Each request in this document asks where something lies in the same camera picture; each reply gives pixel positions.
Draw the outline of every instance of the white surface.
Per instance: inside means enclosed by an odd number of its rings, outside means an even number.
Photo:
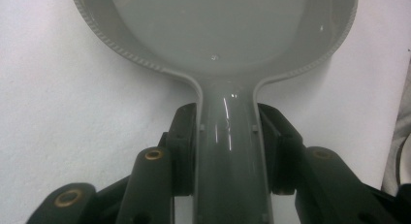
[[[411,182],[411,64],[402,92],[382,188],[395,195],[401,183]]]
[[[410,16],[411,0],[360,0],[351,33],[328,63],[259,96],[306,145],[335,150],[375,187],[410,59]],[[64,184],[100,190],[127,176],[174,111],[194,101],[189,86],[108,49],[72,0],[0,0],[1,222],[24,223]],[[179,223],[189,222],[189,207],[189,199],[178,200]],[[278,223],[296,222],[275,213]]]

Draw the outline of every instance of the water droplet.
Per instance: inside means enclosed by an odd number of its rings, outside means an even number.
[[[218,60],[218,59],[220,59],[220,55],[218,55],[218,54],[213,54],[213,55],[211,56],[211,60],[213,60],[213,61],[216,61],[216,60]]]

